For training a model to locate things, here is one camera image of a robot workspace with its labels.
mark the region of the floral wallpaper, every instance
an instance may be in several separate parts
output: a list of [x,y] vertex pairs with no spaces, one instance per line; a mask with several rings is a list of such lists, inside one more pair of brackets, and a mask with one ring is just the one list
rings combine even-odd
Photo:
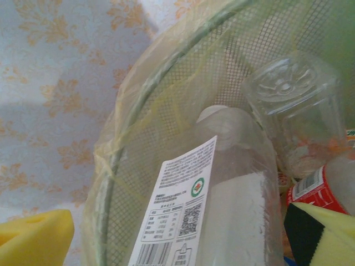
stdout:
[[80,265],[93,145],[149,44],[201,0],[0,2],[0,222],[70,209]]

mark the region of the black and yellow sponge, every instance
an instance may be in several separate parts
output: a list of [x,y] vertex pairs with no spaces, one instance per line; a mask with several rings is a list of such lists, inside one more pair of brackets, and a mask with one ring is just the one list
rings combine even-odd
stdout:
[[285,230],[297,266],[355,265],[355,217],[293,203]]

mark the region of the qr code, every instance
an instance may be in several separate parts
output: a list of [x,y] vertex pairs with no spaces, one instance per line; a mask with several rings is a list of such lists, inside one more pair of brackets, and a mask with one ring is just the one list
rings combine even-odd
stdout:
[[196,233],[197,225],[199,224],[199,217],[201,213],[202,203],[199,203],[191,208],[186,208],[184,219],[179,232],[179,237],[187,234]]

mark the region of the bottle label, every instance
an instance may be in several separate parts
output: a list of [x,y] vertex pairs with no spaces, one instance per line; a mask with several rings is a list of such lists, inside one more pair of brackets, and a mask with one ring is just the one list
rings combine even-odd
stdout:
[[216,140],[163,162],[128,266],[195,265]]
[[348,214],[333,195],[326,180],[325,166],[295,184],[287,191],[287,206],[292,202],[303,202]]

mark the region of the mesh basket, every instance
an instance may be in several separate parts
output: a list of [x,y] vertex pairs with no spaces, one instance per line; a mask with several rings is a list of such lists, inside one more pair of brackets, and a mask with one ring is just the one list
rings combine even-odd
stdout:
[[250,111],[246,76],[302,50],[332,64],[345,80],[353,120],[355,1],[206,0],[162,34],[122,83],[95,147],[95,174],[83,222],[85,265],[122,265],[166,143],[212,104]]

